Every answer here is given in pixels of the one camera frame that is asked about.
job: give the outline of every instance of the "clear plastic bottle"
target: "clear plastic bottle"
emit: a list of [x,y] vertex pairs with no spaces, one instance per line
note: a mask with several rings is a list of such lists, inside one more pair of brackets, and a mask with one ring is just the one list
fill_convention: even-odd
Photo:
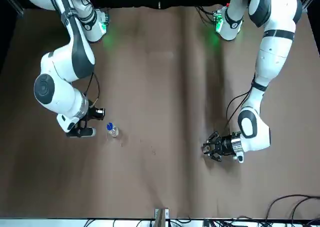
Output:
[[119,135],[119,129],[117,126],[115,126],[113,123],[109,122],[106,125],[106,130],[112,137],[117,137]]

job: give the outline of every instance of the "green light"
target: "green light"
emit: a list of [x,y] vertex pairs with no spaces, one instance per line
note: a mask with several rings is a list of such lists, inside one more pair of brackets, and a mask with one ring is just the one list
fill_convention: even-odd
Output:
[[107,32],[106,23],[101,23],[101,22],[99,22],[99,27],[100,27],[101,32],[102,32],[103,34],[105,34],[105,33]]
[[215,25],[215,32],[220,33],[224,20],[221,18]]

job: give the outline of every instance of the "blue bottle cap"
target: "blue bottle cap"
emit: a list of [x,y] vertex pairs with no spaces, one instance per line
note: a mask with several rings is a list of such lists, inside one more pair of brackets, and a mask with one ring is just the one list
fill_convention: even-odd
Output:
[[107,129],[108,131],[112,130],[113,128],[114,128],[114,125],[113,125],[111,122],[109,122],[109,123],[106,125],[106,129]]

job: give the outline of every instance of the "brown table surface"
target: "brown table surface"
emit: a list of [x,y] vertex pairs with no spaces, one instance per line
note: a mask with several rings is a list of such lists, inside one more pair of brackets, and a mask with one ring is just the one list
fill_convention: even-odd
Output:
[[[166,207],[171,217],[263,218],[277,197],[320,194],[320,62],[306,14],[263,99],[271,147],[243,164],[210,161],[200,146],[249,89],[263,29],[246,15],[236,40],[222,41],[192,7],[113,9],[110,19],[108,35],[91,44],[106,116],[86,139],[66,138],[33,94],[41,57],[69,41],[59,17],[26,10],[17,20],[0,77],[2,217],[152,218]],[[120,139],[107,137],[108,121]],[[297,201],[281,201],[271,218],[288,218]],[[319,206],[306,202],[296,217],[314,218]]]

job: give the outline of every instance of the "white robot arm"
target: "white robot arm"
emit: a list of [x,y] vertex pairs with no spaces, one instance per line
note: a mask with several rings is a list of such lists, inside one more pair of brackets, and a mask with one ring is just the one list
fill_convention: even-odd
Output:
[[57,121],[69,137],[90,137],[96,131],[87,127],[90,119],[103,120],[105,109],[98,109],[70,83],[93,74],[95,57],[88,40],[98,41],[105,33],[106,16],[86,0],[31,0],[55,9],[66,27],[70,42],[41,59],[41,73],[34,83],[34,96],[48,110],[57,113]]
[[[219,34],[225,40],[236,37],[248,0],[231,0],[222,13]],[[257,26],[264,26],[264,34],[255,63],[255,75],[250,93],[238,116],[240,132],[220,137],[214,132],[203,144],[204,153],[213,160],[232,155],[240,163],[244,153],[265,149],[271,144],[271,131],[260,118],[260,105],[272,79],[282,69],[294,40],[296,23],[302,14],[300,0],[251,0],[248,13]]]

